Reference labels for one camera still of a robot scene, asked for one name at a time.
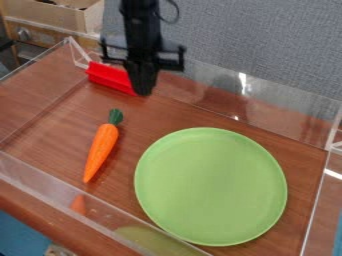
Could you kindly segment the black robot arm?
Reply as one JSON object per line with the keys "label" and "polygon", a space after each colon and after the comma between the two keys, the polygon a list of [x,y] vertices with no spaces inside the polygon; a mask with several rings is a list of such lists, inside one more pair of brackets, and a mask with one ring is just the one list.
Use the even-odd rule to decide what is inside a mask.
{"label": "black robot arm", "polygon": [[185,71],[186,47],[162,36],[161,22],[174,24],[161,15],[159,0],[122,0],[123,36],[100,36],[102,60],[122,64],[134,92],[149,96],[161,70]]}

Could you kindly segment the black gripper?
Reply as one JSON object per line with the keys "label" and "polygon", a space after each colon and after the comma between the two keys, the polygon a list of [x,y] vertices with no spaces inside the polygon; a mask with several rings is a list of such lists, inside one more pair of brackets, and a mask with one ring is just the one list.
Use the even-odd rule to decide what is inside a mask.
{"label": "black gripper", "polygon": [[[157,85],[159,69],[170,71],[185,70],[186,47],[175,42],[161,39],[157,47],[151,49],[130,48],[125,36],[102,36],[99,40],[102,47],[102,60],[106,63],[122,64],[129,73],[131,85],[138,95],[149,96]],[[142,81],[139,65],[143,64]]]}

